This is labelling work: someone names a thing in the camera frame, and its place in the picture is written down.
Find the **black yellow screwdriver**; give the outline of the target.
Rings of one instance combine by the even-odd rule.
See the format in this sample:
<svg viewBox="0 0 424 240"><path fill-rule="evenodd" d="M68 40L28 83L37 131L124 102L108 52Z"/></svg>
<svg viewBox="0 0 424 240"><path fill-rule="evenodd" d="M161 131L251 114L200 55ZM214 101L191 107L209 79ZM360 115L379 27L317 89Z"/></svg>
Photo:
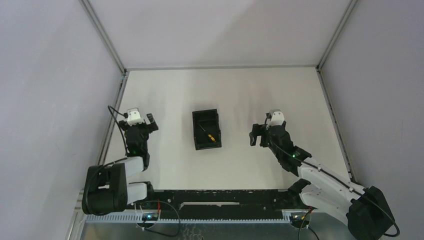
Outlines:
<svg viewBox="0 0 424 240"><path fill-rule="evenodd" d="M206 130L201 124L197 124L201 130L203 131L203 133L205 134L205 136L212 142L212 143L216 143L217 140L215 139L215 137L208 131Z"/></svg>

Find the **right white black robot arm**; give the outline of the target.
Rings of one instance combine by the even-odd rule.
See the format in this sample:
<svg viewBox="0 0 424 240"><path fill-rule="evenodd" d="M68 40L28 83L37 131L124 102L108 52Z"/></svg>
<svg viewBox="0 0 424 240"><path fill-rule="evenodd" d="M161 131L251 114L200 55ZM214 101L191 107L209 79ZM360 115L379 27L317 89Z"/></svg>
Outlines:
<svg viewBox="0 0 424 240"><path fill-rule="evenodd" d="M400 235L400 228L379 188L356 184L319 163L309 152L294 145L285 123L253 124L249 133L251 146L256 145L258 137L260 146L269 148L280 166L299 178L288 189L293 207L306 205L325 212L345 224L357 240Z"/></svg>

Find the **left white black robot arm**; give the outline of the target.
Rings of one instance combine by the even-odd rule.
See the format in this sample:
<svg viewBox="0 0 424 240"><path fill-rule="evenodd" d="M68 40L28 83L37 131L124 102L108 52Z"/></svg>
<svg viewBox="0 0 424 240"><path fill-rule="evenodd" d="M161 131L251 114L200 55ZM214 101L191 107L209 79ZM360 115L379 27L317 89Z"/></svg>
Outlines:
<svg viewBox="0 0 424 240"><path fill-rule="evenodd" d="M147 170L150 164L148 139L159 127L151 113L147 114L147 119L145 121L136 109L129 110L126 118L118 123L123 131L126 157L88 168L81 202L86 215L122 212L134 202L145 209L155 205L157 196L150 181L128 180Z"/></svg>

